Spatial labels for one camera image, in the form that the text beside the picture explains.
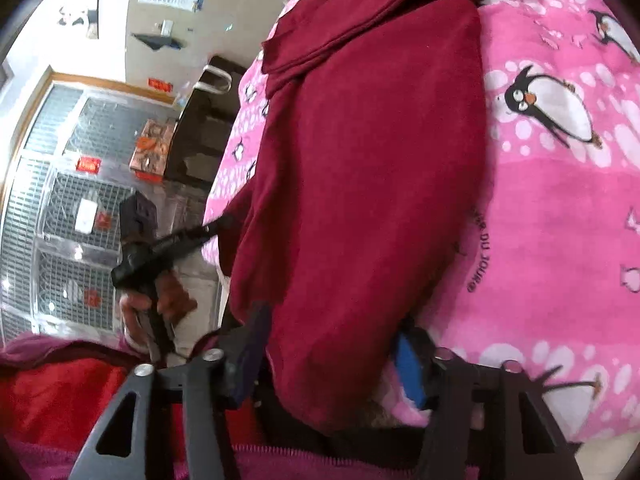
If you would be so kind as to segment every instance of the silver screw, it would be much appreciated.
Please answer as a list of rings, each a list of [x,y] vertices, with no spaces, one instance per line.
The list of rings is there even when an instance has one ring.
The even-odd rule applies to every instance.
[[[448,348],[436,348],[434,357],[440,361],[451,361],[451,359],[453,359],[453,352]]]
[[[154,372],[154,366],[149,363],[138,365],[134,368],[133,373],[138,377],[146,377]]]
[[[522,371],[522,365],[513,359],[503,362],[502,368],[511,374],[519,374]]]
[[[225,356],[225,353],[220,348],[212,348],[211,350],[207,350],[202,354],[202,358],[205,361],[215,362],[220,361]]]

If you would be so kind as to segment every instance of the human hand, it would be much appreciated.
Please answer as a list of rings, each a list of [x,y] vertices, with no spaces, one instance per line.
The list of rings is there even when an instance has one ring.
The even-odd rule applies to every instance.
[[[198,303],[191,299],[173,272],[164,272],[156,279],[158,291],[158,314],[176,326],[188,313],[196,310]],[[122,319],[131,339],[140,346],[146,346],[146,334],[142,330],[136,312],[151,308],[151,299],[144,294],[128,290],[120,298]]]

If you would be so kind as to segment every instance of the red fabric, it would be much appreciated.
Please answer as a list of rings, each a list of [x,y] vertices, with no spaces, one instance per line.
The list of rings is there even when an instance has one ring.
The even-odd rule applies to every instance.
[[[111,397],[127,377],[124,368],[97,359],[46,364],[0,377],[0,433],[27,444],[79,452]],[[182,405],[174,406],[172,446],[184,460]],[[226,412],[232,444],[263,444],[254,407]]]
[[[476,200],[486,111],[474,1],[302,0],[264,43],[270,111],[220,258],[236,317],[274,306],[276,392],[321,431],[372,394]]]

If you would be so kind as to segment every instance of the pink blanket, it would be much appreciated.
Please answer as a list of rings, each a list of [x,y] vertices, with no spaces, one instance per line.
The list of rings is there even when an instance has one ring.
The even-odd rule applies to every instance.
[[[602,0],[479,11],[494,168],[418,322],[470,362],[516,359],[532,375],[562,365],[556,381],[597,381],[546,394],[572,440],[638,429],[640,54]],[[241,84],[206,220],[252,175],[268,112],[260,66]],[[215,263],[215,246],[204,256]],[[426,423],[391,364],[378,400]]]

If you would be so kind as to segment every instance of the maroon hoodie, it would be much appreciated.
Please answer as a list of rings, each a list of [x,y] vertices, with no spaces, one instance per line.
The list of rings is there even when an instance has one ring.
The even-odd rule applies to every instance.
[[[270,111],[220,237],[230,305],[274,306],[284,407],[349,424],[455,244],[485,165],[478,0],[301,0],[264,43]]]

